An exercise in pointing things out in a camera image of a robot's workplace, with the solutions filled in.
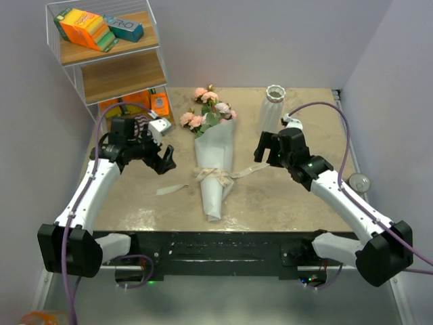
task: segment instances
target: teal box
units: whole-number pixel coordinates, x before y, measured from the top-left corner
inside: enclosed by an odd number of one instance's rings
[[[143,26],[139,22],[133,22],[124,18],[104,15],[108,27],[114,36],[125,41],[138,42],[144,35]]]

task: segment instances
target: flower bouquet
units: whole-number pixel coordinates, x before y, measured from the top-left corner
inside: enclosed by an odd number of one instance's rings
[[[221,219],[221,203],[230,193],[233,182],[221,181],[231,172],[233,164],[233,135],[236,112],[229,104],[220,102],[218,95],[208,89],[197,88],[194,100],[202,104],[196,113],[189,109],[181,117],[181,125],[194,133],[196,159],[201,177],[203,210],[209,221]]]

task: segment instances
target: marble table surface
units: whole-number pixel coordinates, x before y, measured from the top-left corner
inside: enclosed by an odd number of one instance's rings
[[[334,103],[330,89],[287,88],[283,113],[299,105],[326,101]],[[253,152],[259,136],[255,126],[264,88],[216,88],[220,100],[229,102],[238,114],[235,132],[233,171],[255,164]],[[170,91],[175,120],[189,107],[199,108],[191,100],[192,88]],[[340,168],[345,136],[340,117],[327,106],[313,106],[297,114],[304,125],[304,134],[311,154],[321,155]],[[251,231],[308,232],[317,229],[348,231],[350,228],[319,198],[291,180],[285,169],[267,167],[237,179],[223,202],[222,219],[209,222],[202,210],[200,185],[191,180],[196,158],[193,134],[181,127],[164,138],[165,145],[175,148],[177,168],[157,175],[143,162],[126,166],[120,179],[110,189],[95,221],[95,230],[109,231]],[[349,160],[344,177],[354,172]],[[187,188],[164,196],[156,190],[178,183]]]

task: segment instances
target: wall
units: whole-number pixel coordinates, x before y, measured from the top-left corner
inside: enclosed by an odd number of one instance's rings
[[[394,0],[342,92],[371,202],[406,220],[433,258],[433,2]],[[415,266],[431,269],[419,262]],[[419,325],[431,324],[433,278],[404,274]]]
[[[2,0],[0,320],[29,312],[41,274],[37,230],[76,188],[91,119],[46,44],[44,0]]]
[[[172,86],[334,89],[347,82],[390,3],[150,0]]]

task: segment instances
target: white wrapping paper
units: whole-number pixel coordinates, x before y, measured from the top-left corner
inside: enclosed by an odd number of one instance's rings
[[[233,165],[233,136],[236,121],[230,120],[209,128],[195,139],[197,165],[200,168],[218,168],[231,172]],[[233,182],[223,187],[215,178],[200,182],[203,211],[209,221],[221,219],[221,203],[230,193]]]

